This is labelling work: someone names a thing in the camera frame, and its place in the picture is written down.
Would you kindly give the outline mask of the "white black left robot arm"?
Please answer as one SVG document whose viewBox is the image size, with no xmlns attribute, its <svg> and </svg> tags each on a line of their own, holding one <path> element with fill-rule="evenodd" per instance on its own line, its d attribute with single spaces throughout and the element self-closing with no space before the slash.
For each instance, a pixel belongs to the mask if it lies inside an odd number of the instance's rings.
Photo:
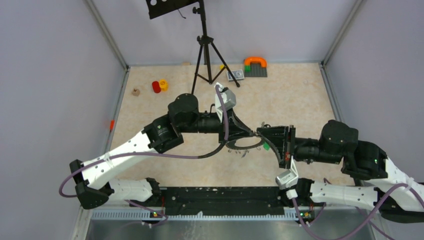
<svg viewBox="0 0 424 240">
<path fill-rule="evenodd" d="M 179 95 L 168 105 L 167 114 L 146 125 L 119 147 L 93 160 L 70 163 L 76 197 L 86 209 L 108 202 L 138 201 L 149 207 L 160 202 L 159 183 L 151 177 L 143 180 L 119 180 L 116 176 L 149 157 L 170 157 L 167 151 L 183 144 L 184 133 L 218 134 L 219 146 L 194 160 L 217 154 L 230 142 L 250 138 L 255 133 L 235 115 L 232 106 L 226 112 L 200 112 L 198 99 L 190 93 Z"/>
</svg>

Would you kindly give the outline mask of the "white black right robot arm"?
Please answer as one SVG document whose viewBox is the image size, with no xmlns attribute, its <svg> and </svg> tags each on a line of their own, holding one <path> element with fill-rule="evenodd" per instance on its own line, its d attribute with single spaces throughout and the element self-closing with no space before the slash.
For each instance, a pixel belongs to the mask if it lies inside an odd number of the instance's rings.
<svg viewBox="0 0 424 240">
<path fill-rule="evenodd" d="M 372 142 L 359 140 L 359 132 L 330 120 L 319 139 L 296 137 L 293 126 L 259 127 L 256 130 L 275 152 L 284 172 L 275 179 L 287 198 L 299 206 L 339 204 L 376 211 L 395 223 L 424 220 L 424 185 L 401 171 L 387 153 Z M 341 186 L 300 178 L 296 162 L 341 165 L 341 172 L 364 185 Z"/>
</svg>

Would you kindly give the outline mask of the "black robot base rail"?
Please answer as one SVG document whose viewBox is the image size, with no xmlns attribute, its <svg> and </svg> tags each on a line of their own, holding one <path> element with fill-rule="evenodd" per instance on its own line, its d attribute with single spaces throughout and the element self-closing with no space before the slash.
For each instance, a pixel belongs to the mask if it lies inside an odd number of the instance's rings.
<svg viewBox="0 0 424 240">
<path fill-rule="evenodd" d="M 169 217 L 281 216 L 293 208 L 277 186 L 159 186 L 149 199 L 135 203 Z"/>
</svg>

